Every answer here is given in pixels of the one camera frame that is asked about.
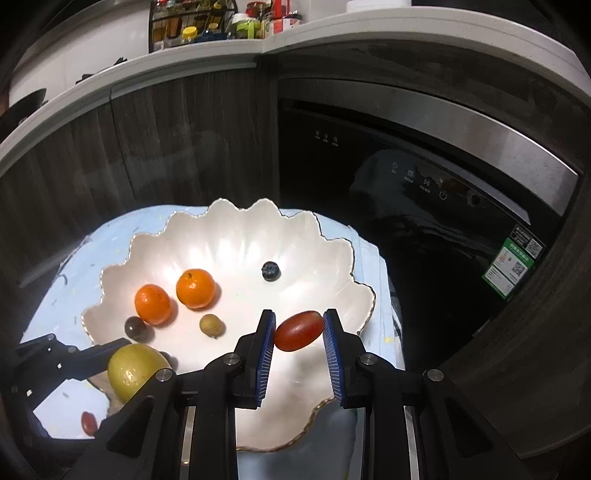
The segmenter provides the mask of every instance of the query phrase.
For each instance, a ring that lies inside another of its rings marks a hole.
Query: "dark wood cabinet door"
[[[135,205],[108,104],[52,133],[0,177],[0,308],[17,341],[45,292],[27,284]]]
[[[112,107],[139,205],[277,200],[275,80],[261,70],[171,80]]]

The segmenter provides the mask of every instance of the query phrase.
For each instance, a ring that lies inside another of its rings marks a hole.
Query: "metal screw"
[[[159,382],[167,382],[173,377],[173,371],[169,368],[161,368],[156,372],[156,380]]]
[[[372,353],[362,353],[359,356],[359,361],[364,365],[373,365],[375,362],[378,361],[378,357]]]
[[[236,365],[240,361],[240,355],[237,353],[226,353],[222,358],[226,365]]]
[[[429,370],[427,372],[427,376],[430,380],[433,380],[434,382],[440,382],[444,378],[443,372],[441,370],[438,370],[437,368],[432,368],[431,370]]]

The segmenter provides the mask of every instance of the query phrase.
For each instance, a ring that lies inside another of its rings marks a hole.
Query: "blueberry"
[[[279,265],[275,262],[265,262],[262,266],[262,277],[267,281],[275,281],[281,276]]]
[[[125,321],[125,334],[136,342],[145,342],[148,339],[148,326],[139,317],[129,317]]]

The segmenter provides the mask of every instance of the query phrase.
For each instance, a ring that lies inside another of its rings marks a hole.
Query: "qr code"
[[[517,275],[518,277],[521,276],[521,274],[525,271],[525,265],[519,261],[515,262],[515,265],[513,265],[513,268],[511,269],[511,271]]]
[[[542,246],[532,238],[530,243],[527,244],[527,247],[525,247],[525,251],[532,257],[538,258],[538,255],[542,251]]]

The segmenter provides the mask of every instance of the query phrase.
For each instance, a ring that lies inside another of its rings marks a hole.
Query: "scalloped bowl rim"
[[[376,294],[375,294],[374,289],[371,286],[369,286],[369,285],[367,285],[365,283],[362,283],[362,282],[358,282],[358,281],[355,280],[355,277],[353,275],[353,271],[355,269],[356,256],[355,256],[355,249],[353,247],[353,243],[352,243],[351,240],[349,240],[348,238],[344,238],[344,237],[337,237],[337,238],[330,238],[330,239],[329,238],[326,238],[325,235],[322,233],[322,226],[320,224],[320,221],[318,219],[318,216],[314,212],[312,212],[310,210],[300,210],[299,212],[297,212],[297,213],[295,213],[293,215],[285,215],[285,214],[282,213],[282,211],[279,209],[279,207],[277,207],[277,205],[275,204],[275,202],[273,202],[272,200],[269,200],[267,198],[262,198],[262,199],[257,200],[256,202],[254,202],[248,208],[239,208],[236,205],[234,205],[234,203],[231,202],[228,199],[218,198],[214,202],[212,202],[203,213],[194,214],[194,213],[187,212],[186,210],[175,210],[175,211],[173,211],[168,216],[168,218],[166,220],[166,223],[164,224],[164,227],[162,228],[162,230],[160,230],[157,233],[137,232],[137,233],[133,234],[133,236],[131,237],[131,240],[129,242],[128,253],[127,253],[127,256],[126,256],[125,260],[123,260],[122,262],[119,262],[119,263],[109,264],[109,265],[107,265],[107,266],[105,266],[105,267],[103,267],[101,269],[101,271],[100,271],[100,280],[99,280],[99,283],[100,283],[100,299],[99,299],[99,301],[97,303],[95,303],[95,304],[93,304],[93,305],[85,308],[84,311],[82,312],[82,315],[81,315],[81,318],[80,318],[80,322],[82,324],[82,328],[84,329],[84,331],[86,332],[86,334],[90,338],[90,341],[92,342],[92,345],[97,345],[97,343],[96,343],[96,341],[94,340],[94,338],[92,337],[92,335],[90,334],[90,332],[88,331],[88,329],[86,327],[85,316],[86,316],[86,314],[88,313],[89,310],[92,310],[95,307],[98,307],[98,306],[100,306],[103,303],[103,300],[105,298],[105,289],[104,289],[104,286],[103,286],[103,275],[104,275],[105,271],[107,269],[111,268],[111,267],[123,267],[125,264],[127,264],[127,262],[131,258],[132,247],[133,247],[134,241],[135,241],[135,239],[137,237],[139,237],[139,236],[159,237],[160,235],[162,235],[166,231],[166,229],[168,228],[168,224],[170,223],[170,220],[176,214],[183,213],[185,215],[189,215],[189,216],[192,216],[194,218],[199,218],[199,217],[202,217],[202,216],[206,215],[209,212],[210,208],[215,203],[217,203],[217,202],[227,202],[228,204],[230,204],[232,207],[234,207],[234,209],[236,209],[239,212],[246,212],[247,210],[249,210],[250,208],[252,208],[253,206],[255,206],[259,202],[269,202],[270,204],[272,204],[276,208],[276,210],[279,212],[279,214],[282,217],[284,217],[284,218],[293,218],[293,217],[295,217],[297,215],[301,215],[301,214],[305,214],[305,213],[311,213],[312,216],[316,220],[318,231],[319,231],[319,235],[320,235],[321,239],[323,239],[326,242],[331,242],[331,241],[334,241],[334,240],[344,240],[344,241],[346,241],[349,244],[349,248],[351,250],[352,258],[353,258],[353,261],[351,262],[351,269],[349,271],[349,275],[350,275],[352,281],[355,284],[361,285],[361,286],[365,286],[365,287],[369,288],[370,291],[371,291],[371,293],[372,293],[372,302],[371,302],[371,306],[370,306],[370,308],[368,310],[367,317],[365,318],[365,320],[362,322],[361,326],[356,331],[356,334],[357,335],[360,335],[361,334],[361,332],[363,331],[363,329],[365,328],[365,326],[367,325],[367,323],[369,322],[369,320],[371,319],[371,317],[372,317],[372,315],[374,313],[375,305],[376,305]],[[99,388],[97,385],[95,385],[92,382],[90,382],[90,384],[93,387],[95,387],[97,390],[101,391],[102,393],[104,393],[106,395],[106,393],[107,393],[106,391],[104,391],[103,389]],[[314,419],[318,415],[319,410],[322,407],[324,407],[327,403],[330,403],[330,402],[332,402],[334,400],[335,400],[334,396],[325,398],[324,400],[321,400],[321,402],[319,402],[314,407],[314,409],[312,410],[312,412],[310,413],[310,417],[309,417],[306,425],[303,427],[302,431],[298,435],[296,435],[295,437],[293,437],[291,440],[289,440],[288,442],[286,442],[286,443],[284,443],[282,445],[279,445],[279,446],[276,446],[276,447],[272,447],[272,448],[267,448],[267,449],[258,449],[258,448],[254,448],[254,447],[237,446],[236,450],[237,451],[244,451],[244,452],[260,452],[260,453],[265,453],[265,452],[276,452],[276,451],[279,451],[279,450],[281,450],[283,448],[288,447],[289,445],[292,445],[293,443],[295,443],[296,441],[298,441],[302,436],[304,436],[305,433],[309,430],[309,428],[311,427],[311,425],[314,422]]]

